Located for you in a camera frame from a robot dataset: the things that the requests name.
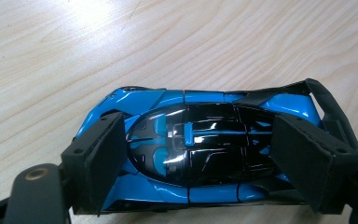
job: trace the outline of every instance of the car windshield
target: car windshield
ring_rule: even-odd
[[[127,141],[134,165],[141,172],[180,180],[186,167],[183,125],[186,107],[180,105],[140,118]]]

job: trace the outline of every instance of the table surface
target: table surface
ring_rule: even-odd
[[[60,163],[83,119],[120,86],[254,90],[306,77],[358,138],[358,1],[0,1],[0,200]],[[73,217],[74,223],[345,223],[303,206]]]

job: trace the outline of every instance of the blue toy car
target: blue toy car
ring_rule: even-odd
[[[0,222],[68,223],[70,207],[81,215],[243,203],[307,203],[323,214],[348,204],[358,223],[358,142],[318,81],[259,91],[119,88],[89,112],[62,164],[16,177]]]
[[[277,113],[321,126],[296,84],[226,92],[123,87],[89,112],[76,138],[116,112],[124,114],[128,158],[103,212],[304,202],[269,157]]]

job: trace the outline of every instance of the metal ring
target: metal ring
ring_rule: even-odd
[[[36,180],[39,178],[42,178],[43,176],[48,174],[48,168],[37,168],[34,169],[33,171],[30,171],[26,176],[25,179],[26,180]]]

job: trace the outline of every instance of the wood grain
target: wood grain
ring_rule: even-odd
[[[358,138],[358,1],[0,1],[0,200],[60,162],[88,111],[125,85],[252,90],[306,77]],[[74,217],[75,223],[343,223],[307,206]]]

